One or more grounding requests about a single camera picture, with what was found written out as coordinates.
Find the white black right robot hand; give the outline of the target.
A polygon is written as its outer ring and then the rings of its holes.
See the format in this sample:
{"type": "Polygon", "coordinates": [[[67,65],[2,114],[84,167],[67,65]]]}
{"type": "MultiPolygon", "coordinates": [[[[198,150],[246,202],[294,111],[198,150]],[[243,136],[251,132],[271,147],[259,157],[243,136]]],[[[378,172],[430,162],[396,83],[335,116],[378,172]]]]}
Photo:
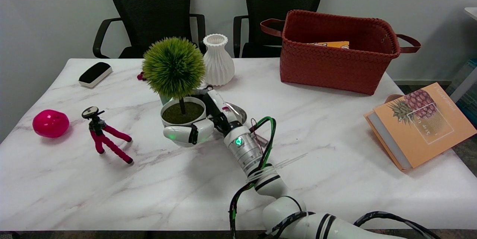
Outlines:
{"type": "Polygon", "coordinates": [[[170,100],[163,105],[161,120],[164,126],[163,135],[178,146],[192,147],[209,139],[215,130],[227,135],[234,127],[242,125],[240,115],[228,106],[221,95],[208,85],[204,89],[195,89],[192,95],[183,98],[184,104],[192,103],[200,106],[199,113],[183,124],[167,120],[165,112],[179,100],[170,100]]]}

